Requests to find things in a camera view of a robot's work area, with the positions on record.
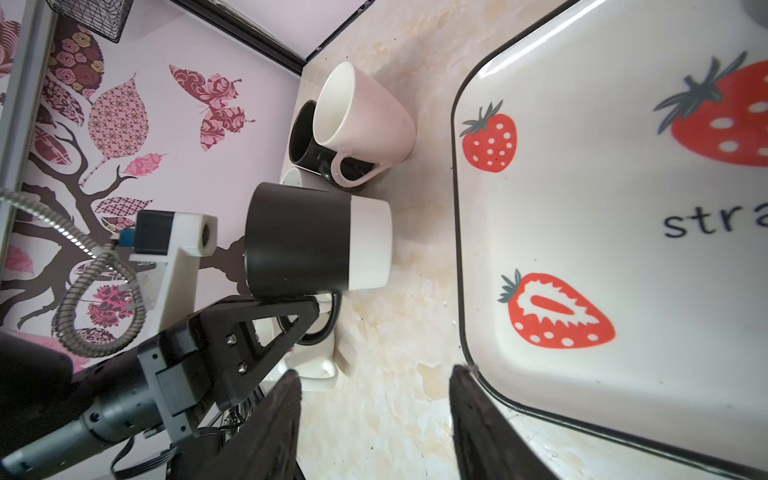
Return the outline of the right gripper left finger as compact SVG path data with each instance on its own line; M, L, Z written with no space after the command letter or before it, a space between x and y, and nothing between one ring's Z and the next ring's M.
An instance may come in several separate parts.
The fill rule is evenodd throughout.
M297 446L302 389L289 370L274 385L241 430L206 460L197 479L292 479L297 472Z

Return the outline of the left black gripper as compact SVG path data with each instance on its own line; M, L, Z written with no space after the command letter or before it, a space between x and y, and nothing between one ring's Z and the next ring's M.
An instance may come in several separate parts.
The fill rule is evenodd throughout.
M290 316L272 339L258 338L258 323ZM318 316L313 297L231 296L79 373L69 356L2 334L2 478L47 478L147 431L187 441L212 386L219 408L244 402Z

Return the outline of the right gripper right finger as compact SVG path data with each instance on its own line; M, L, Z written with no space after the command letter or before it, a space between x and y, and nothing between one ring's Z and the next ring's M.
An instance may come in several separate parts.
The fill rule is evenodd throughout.
M449 381L453 443L462 479L554 479L463 365Z

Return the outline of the small white mug back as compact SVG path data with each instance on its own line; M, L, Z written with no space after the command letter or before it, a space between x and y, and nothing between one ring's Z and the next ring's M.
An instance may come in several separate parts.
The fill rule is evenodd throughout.
M261 183L245 222L244 269L261 299L386 286L393 214L384 200Z

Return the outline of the cream mug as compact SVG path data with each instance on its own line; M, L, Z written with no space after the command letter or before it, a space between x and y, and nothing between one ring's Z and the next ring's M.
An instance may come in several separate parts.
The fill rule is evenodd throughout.
M319 191L330 191L331 185L325 178L316 172L301 168L292 167L287 170L280 180L281 185L312 189Z

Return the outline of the black mug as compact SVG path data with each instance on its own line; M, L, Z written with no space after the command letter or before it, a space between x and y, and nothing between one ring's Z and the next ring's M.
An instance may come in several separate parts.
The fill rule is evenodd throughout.
M293 123L289 145L288 155L291 163L319 175L333 187L348 193L357 193L363 190L364 186L343 187L333 178L330 172L330 164L336 156L334 150L321 146L313 135L313 120L316 109L314 100L307 101L300 109Z

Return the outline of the pink upside-down mug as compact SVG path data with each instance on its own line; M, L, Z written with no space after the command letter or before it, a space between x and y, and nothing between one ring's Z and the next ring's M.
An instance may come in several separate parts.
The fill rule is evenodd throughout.
M375 79L349 61L327 77L313 118L316 142L335 152L330 175L343 188L356 188L403 162L417 137L414 121L404 106ZM373 169L352 180L342 172L353 158Z

